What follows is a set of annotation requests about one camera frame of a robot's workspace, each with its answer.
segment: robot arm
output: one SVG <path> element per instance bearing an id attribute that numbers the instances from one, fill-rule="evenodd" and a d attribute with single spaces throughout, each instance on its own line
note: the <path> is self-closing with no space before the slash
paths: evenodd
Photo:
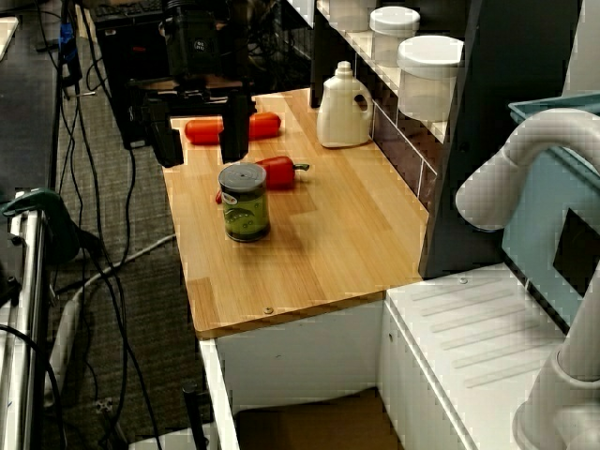
<path id="1" fill-rule="evenodd" d="M 172 117 L 221 115 L 223 162 L 235 162 L 248 153 L 249 118 L 256 112 L 248 82 L 230 91 L 224 103 L 209 102 L 203 95 L 204 77 L 221 71 L 215 21 L 219 11 L 209 9 L 214 7 L 215 2 L 202 0 L 163 1 L 169 68 L 179 86 L 168 93 L 147 92 L 133 115 L 143 123 L 155 156 L 164 167 L 184 162 L 179 132 L 171 128 Z"/>

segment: bottle handle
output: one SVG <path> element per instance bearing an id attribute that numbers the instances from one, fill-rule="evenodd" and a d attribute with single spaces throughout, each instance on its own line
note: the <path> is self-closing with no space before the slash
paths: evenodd
<path id="1" fill-rule="evenodd" d="M 371 94 L 369 93 L 368 89 L 366 89 L 366 87 L 363 86 L 358 92 L 358 95 L 363 96 L 363 98 L 367 102 L 367 108 L 364 111 L 362 111 L 363 120 L 370 121 L 373 118 L 373 99 L 371 98 Z"/>

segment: gray carpet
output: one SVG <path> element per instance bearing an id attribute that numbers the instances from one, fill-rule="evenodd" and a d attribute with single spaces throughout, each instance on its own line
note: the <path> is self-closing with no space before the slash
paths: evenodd
<path id="1" fill-rule="evenodd" d="M 86 41 L 79 49 L 82 68 L 89 67 L 90 54 Z M 92 84 L 97 78 L 91 77 Z M 101 90 L 95 97 L 84 97 L 82 116 L 93 154 L 99 182 L 100 211 L 106 247 L 112 261 L 120 260 L 125 247 L 125 201 L 130 180 L 127 150 L 113 120 L 107 99 Z M 65 102 L 67 120 L 72 120 L 75 100 Z M 82 228 L 98 234 L 96 202 L 92 171 L 81 130 L 75 132 L 76 146 L 73 164 L 83 197 Z M 58 177 L 68 148 L 68 134 L 61 127 Z M 136 149 L 136 185 L 133 192 L 130 219 L 133 254 L 158 239 L 173 233 L 173 222 L 162 178 L 150 147 Z M 67 167 L 62 196 L 74 221 L 79 217 L 79 201 Z M 82 262 L 77 260 L 60 268 L 56 286 L 66 286 L 81 279 Z M 95 273 L 88 261 L 88 276 Z M 119 272 L 127 305 L 127 334 L 142 369 L 152 401 L 160 434 L 188 427 L 188 417 L 181 395 L 184 381 L 202 385 L 203 367 L 195 353 L 193 327 L 188 322 L 188 297 L 183 282 L 176 241 L 155 249 L 127 265 Z M 53 339 L 60 320 L 61 306 L 72 292 L 61 295 L 59 304 L 51 310 L 49 339 Z M 112 398 L 116 409 L 121 389 L 122 347 L 109 291 L 102 281 L 86 292 L 85 317 L 90 322 L 89 364 L 97 374 L 99 398 Z M 62 393 L 63 414 L 69 448 L 98 448 L 103 428 L 94 408 L 95 387 L 91 370 L 83 364 L 88 335 L 80 326 L 68 367 Z M 134 366 L 129 362 L 127 394 L 120 420 L 127 439 L 133 443 L 152 434 L 140 383 Z M 81 432 L 84 442 L 78 436 Z M 58 448 L 58 433 L 52 421 L 44 428 L 44 448 Z"/>

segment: container lid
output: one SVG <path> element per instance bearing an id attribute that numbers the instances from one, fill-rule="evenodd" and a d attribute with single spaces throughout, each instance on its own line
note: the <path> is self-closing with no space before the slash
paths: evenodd
<path id="1" fill-rule="evenodd" d="M 415 77 L 440 80 L 457 76 L 463 42 L 446 36 L 417 36 L 397 49 L 397 66 Z"/>
<path id="2" fill-rule="evenodd" d="M 407 7 L 380 7 L 371 12 L 370 28 L 399 38 L 414 36 L 419 29 L 419 13 Z"/>
<path id="3" fill-rule="evenodd" d="M 336 76 L 340 78 L 351 78 L 353 68 L 349 61 L 340 61 L 337 63 Z"/>
<path id="4" fill-rule="evenodd" d="M 218 175 L 223 188 L 233 192 L 252 192 L 266 180 L 266 170 L 258 164 L 242 162 L 226 167 Z"/>

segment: wooden tabletop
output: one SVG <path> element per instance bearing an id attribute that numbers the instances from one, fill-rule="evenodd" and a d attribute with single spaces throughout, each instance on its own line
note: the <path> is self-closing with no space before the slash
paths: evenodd
<path id="1" fill-rule="evenodd" d="M 308 93 L 255 98 L 259 112 L 279 115 L 281 129 L 251 142 L 244 161 L 285 155 L 310 170 L 296 174 L 294 189 L 268 192 L 271 231 L 254 243 L 225 233 L 215 203 L 225 167 L 218 147 L 190 144 L 187 120 L 172 120 L 186 163 L 164 177 L 200 339 L 355 306 L 421 280 L 427 211 L 376 144 L 320 146 Z"/>

